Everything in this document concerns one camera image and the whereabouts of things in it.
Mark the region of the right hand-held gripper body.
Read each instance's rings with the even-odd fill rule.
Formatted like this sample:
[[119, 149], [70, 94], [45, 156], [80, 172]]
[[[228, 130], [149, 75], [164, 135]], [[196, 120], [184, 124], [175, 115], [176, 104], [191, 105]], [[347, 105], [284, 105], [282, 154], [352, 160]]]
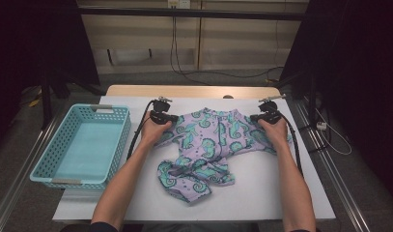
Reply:
[[262, 114], [259, 116], [260, 119], [265, 120], [266, 122], [275, 125], [281, 118], [282, 114], [278, 110], [277, 104], [274, 100], [283, 99], [285, 95], [282, 96], [272, 96], [262, 100], [259, 100], [259, 108]]

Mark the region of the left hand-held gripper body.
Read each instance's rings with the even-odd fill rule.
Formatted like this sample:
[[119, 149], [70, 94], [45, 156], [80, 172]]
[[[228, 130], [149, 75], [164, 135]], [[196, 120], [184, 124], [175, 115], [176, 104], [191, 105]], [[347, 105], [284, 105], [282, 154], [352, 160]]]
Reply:
[[170, 108], [170, 100], [160, 96], [153, 100], [153, 109], [150, 113], [151, 120], [159, 125], [164, 125], [168, 121], [173, 121], [172, 116], [168, 114]]

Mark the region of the purple seahorse print swimsuit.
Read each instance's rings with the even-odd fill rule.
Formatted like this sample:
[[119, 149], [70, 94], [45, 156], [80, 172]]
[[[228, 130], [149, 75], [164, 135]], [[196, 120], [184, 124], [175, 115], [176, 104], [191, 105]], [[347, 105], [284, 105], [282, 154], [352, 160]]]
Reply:
[[265, 130], [235, 109], [203, 108], [181, 115], [155, 146], [172, 143], [178, 145], [179, 156], [161, 162], [157, 176], [170, 195], [187, 203], [211, 194], [211, 184], [235, 182], [227, 158], [255, 151], [276, 153]]

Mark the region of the turquoise plastic basket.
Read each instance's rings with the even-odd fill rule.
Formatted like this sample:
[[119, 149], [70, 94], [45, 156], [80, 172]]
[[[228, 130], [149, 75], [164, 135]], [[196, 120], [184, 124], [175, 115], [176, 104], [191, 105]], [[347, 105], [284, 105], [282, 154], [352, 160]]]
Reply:
[[126, 106], [73, 105], [30, 180], [57, 189], [105, 189], [119, 167], [129, 129]]

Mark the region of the person's left hand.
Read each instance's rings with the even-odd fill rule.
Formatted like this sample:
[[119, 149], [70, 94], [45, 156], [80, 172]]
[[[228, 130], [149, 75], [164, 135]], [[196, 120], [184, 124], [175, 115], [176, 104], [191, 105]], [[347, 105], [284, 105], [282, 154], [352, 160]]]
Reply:
[[162, 136], [162, 134], [170, 129], [172, 122], [168, 121], [163, 125], [155, 123], [151, 119], [151, 113], [147, 112], [145, 114], [145, 121], [141, 130], [141, 140], [140, 145], [146, 147], [152, 147]]

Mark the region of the person's right hand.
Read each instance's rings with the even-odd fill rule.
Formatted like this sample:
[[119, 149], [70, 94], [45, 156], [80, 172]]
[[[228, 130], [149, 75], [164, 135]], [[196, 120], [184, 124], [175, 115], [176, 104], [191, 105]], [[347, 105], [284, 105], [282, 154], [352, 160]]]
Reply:
[[276, 151], [288, 146], [287, 142], [287, 123], [284, 119], [280, 119], [275, 124], [270, 124], [263, 119], [258, 121], [259, 125], [266, 131], [267, 137], [273, 144]]

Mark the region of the black metal stand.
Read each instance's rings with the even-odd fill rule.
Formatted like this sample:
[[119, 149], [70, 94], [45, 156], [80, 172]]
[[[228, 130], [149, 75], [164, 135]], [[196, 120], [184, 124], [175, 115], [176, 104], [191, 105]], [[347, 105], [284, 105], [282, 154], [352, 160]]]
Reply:
[[300, 71], [288, 76], [281, 76], [273, 87], [282, 89], [288, 86], [295, 100], [307, 99], [308, 119], [312, 128], [316, 126], [316, 77], [310, 71]]

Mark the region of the white foam mat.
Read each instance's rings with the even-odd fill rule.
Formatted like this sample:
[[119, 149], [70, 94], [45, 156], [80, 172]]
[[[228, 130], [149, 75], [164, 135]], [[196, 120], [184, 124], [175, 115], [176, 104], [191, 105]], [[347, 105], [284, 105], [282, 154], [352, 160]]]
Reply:
[[[182, 115], [204, 107], [215, 110], [237, 109], [244, 115], [259, 113], [259, 100], [173, 98], [170, 114]], [[155, 97], [102, 97], [101, 104], [126, 105], [130, 109], [131, 130], [136, 130], [147, 103]], [[304, 179], [311, 191], [316, 218], [335, 218], [320, 178], [310, 160], [292, 113], [285, 100], [275, 100], [279, 110], [292, 123], [298, 146]], [[191, 204], [168, 194], [157, 179], [156, 171], [163, 160], [175, 160], [178, 146], [168, 145], [152, 150], [141, 171], [135, 193], [129, 204], [125, 223], [185, 223], [213, 221], [261, 221], [282, 217], [277, 157], [265, 152], [252, 152], [228, 159], [229, 170], [236, 183], [227, 186], [211, 184], [212, 193]], [[90, 220], [101, 190], [66, 189], [53, 220], [66, 223]]]

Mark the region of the black horizontal bar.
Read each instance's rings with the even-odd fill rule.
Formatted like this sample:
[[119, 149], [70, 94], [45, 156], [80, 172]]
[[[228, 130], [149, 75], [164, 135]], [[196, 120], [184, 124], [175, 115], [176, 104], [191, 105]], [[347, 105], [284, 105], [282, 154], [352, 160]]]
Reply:
[[261, 20], [287, 20], [287, 21], [302, 21], [309, 18], [309, 15], [307, 14], [232, 12], [232, 11], [184, 10], [184, 9], [79, 7], [78, 11], [82, 15], [171, 16], [171, 17], [261, 19]]

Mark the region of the black curtain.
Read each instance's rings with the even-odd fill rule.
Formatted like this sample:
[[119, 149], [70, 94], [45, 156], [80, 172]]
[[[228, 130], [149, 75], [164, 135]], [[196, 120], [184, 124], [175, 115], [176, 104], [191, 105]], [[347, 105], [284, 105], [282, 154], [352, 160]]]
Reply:
[[0, 141], [22, 90], [42, 78], [56, 95], [68, 82], [99, 84], [76, 0], [0, 0]]
[[315, 87], [393, 198], [393, 0], [309, 0], [281, 78]]

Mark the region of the black tripod stand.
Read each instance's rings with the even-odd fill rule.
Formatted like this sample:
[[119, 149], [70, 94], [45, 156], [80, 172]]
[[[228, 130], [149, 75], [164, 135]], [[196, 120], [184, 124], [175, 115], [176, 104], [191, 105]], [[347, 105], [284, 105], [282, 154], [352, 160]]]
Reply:
[[51, 107], [51, 90], [58, 89], [59, 98], [64, 99], [70, 95], [67, 82], [74, 83], [95, 96], [104, 96], [105, 92], [87, 84], [69, 73], [56, 70], [55, 74], [49, 75], [47, 69], [41, 69], [41, 89], [42, 89], [42, 130], [45, 130], [53, 119]]

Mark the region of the metal floor rail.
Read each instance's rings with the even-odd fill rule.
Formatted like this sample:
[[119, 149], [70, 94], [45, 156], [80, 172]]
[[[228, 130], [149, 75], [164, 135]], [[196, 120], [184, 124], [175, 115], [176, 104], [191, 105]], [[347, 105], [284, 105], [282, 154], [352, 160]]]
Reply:
[[351, 193], [350, 186], [344, 180], [334, 161], [334, 150], [324, 139], [321, 131], [310, 127], [309, 110], [302, 101], [289, 101], [298, 132], [302, 136], [305, 148], [309, 152], [322, 183], [323, 190], [335, 215], [339, 232], [372, 232], [364, 213]]
[[0, 232], [60, 232], [65, 227], [52, 219], [62, 192], [29, 179], [43, 137], [42, 110], [26, 106], [0, 142]]

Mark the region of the white wall socket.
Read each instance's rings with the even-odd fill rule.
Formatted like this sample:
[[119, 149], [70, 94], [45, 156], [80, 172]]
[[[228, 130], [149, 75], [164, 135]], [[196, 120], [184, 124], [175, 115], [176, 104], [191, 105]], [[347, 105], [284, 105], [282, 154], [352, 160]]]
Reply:
[[167, 0], [167, 6], [169, 9], [186, 9], [188, 10], [191, 6], [190, 0]]

